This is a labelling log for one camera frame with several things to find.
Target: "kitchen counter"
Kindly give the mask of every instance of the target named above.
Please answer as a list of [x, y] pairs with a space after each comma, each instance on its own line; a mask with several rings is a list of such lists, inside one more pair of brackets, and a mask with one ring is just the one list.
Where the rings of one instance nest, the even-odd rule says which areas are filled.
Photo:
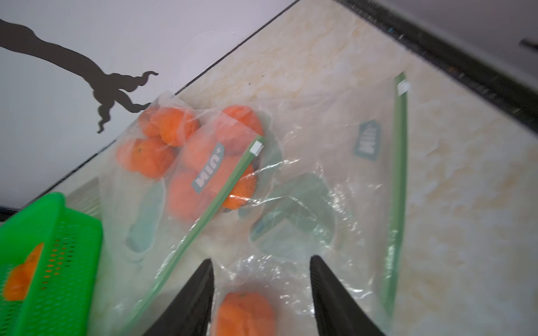
[[[340, 91], [405, 71], [406, 229], [393, 331], [533, 334], [538, 140], [342, 5], [300, 0], [182, 90], [196, 109]], [[56, 187], [94, 178], [100, 154]]]

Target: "orange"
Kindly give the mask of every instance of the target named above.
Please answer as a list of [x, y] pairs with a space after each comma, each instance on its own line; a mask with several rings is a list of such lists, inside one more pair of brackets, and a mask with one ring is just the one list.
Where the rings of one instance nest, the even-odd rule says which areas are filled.
[[170, 146], [183, 146], [193, 135], [200, 122], [186, 109], [161, 108], [152, 117], [151, 122], [159, 128], [161, 139]]
[[226, 115], [220, 115], [215, 120], [215, 136], [227, 153], [234, 154], [243, 154], [255, 138], [248, 127]]
[[262, 137], [264, 136], [264, 129], [261, 126], [260, 119], [258, 119], [256, 113], [254, 113], [254, 111], [250, 107], [242, 105], [232, 105], [225, 108], [222, 113], [232, 117], [243, 125], [250, 127]]
[[33, 278], [33, 275], [36, 272], [39, 257], [41, 257], [41, 252], [43, 251], [43, 245], [44, 243], [41, 243], [36, 246], [23, 263], [23, 268], [30, 279]]
[[181, 171], [174, 175], [168, 186], [168, 212], [188, 222], [199, 219], [212, 201], [205, 190], [196, 193], [192, 186], [196, 177], [197, 173], [193, 171]]
[[225, 108], [222, 115], [215, 120], [217, 140], [231, 153], [242, 153], [254, 140], [254, 136], [248, 131], [249, 127], [259, 135], [264, 135], [260, 119], [248, 106], [233, 105]]
[[217, 311], [215, 336], [275, 336], [275, 314], [256, 292], [228, 293]]
[[31, 278], [24, 270], [24, 264], [16, 266], [9, 274], [4, 286], [4, 299], [6, 301], [20, 301], [26, 298], [30, 288]]
[[163, 177], [176, 157], [175, 150], [159, 138], [147, 138], [133, 147], [132, 165], [149, 178]]
[[190, 137], [183, 147], [181, 162], [189, 169], [199, 173], [206, 166], [216, 144], [217, 140], [213, 136], [200, 130]]
[[[224, 187], [224, 184], [233, 172], [233, 169], [239, 162], [240, 156], [225, 156], [220, 167], [207, 184], [207, 189], [216, 196]], [[233, 187], [230, 195], [224, 200], [222, 206], [235, 210], [245, 205], [250, 200], [256, 190], [256, 176], [252, 165], [248, 165], [245, 172], [239, 178]]]
[[32, 283], [32, 278], [36, 272], [43, 243], [36, 246], [26, 257], [24, 263], [17, 265], [10, 273], [5, 283], [3, 296], [6, 301], [20, 301], [26, 298]]
[[133, 149], [142, 142], [142, 139], [128, 140], [124, 144], [118, 146], [116, 150], [116, 161], [119, 165], [128, 171], [136, 171], [132, 161]]
[[150, 106], [144, 112], [142, 112], [137, 119], [138, 126], [142, 130], [142, 133], [144, 133], [144, 135], [149, 138], [159, 136], [159, 128], [157, 127], [157, 125], [151, 122], [151, 117], [155, 114], [156, 111], [156, 106]]

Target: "ziplock bag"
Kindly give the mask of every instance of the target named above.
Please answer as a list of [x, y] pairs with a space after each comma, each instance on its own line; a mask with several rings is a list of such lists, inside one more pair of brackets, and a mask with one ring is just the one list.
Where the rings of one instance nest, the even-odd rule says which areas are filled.
[[225, 112], [200, 118], [161, 95], [109, 151], [99, 175], [105, 246], [90, 334], [125, 331], [221, 205], [252, 196], [250, 161], [263, 138], [249, 124], [252, 111]]
[[[255, 192], [237, 211], [211, 219], [131, 325], [142, 334], [211, 258], [212, 335], [223, 334], [219, 323], [257, 328], [255, 314], [238, 308], [245, 296], [266, 308], [275, 334], [316, 335], [308, 267], [317, 254], [386, 332], [404, 225], [407, 86], [402, 74], [339, 94], [245, 104], [264, 133], [252, 161]], [[211, 120], [222, 110], [198, 113]]]

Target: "black tree silhouette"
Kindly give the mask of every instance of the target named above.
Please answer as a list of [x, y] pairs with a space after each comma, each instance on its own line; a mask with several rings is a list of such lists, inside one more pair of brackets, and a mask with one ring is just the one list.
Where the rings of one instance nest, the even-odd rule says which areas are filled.
[[104, 130], [103, 125], [110, 121], [110, 109], [114, 102], [118, 102], [132, 113], [145, 110], [150, 105], [150, 103], [134, 104], [122, 90], [133, 92], [137, 87], [145, 85], [150, 75], [158, 75], [156, 72], [147, 71], [140, 77], [121, 74], [107, 75], [86, 56], [57, 44], [45, 42], [26, 26], [1, 19], [0, 47], [41, 58], [84, 78], [93, 89], [95, 99], [101, 104], [97, 109], [101, 116], [98, 133], [101, 133]]

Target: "green container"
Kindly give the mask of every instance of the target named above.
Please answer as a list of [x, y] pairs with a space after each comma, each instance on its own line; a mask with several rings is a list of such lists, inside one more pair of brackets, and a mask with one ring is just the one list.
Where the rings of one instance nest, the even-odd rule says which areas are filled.
[[24, 301], [0, 295], [0, 336], [84, 335], [103, 229], [65, 207], [63, 195], [43, 196], [0, 227], [0, 287], [38, 244], [43, 252]]

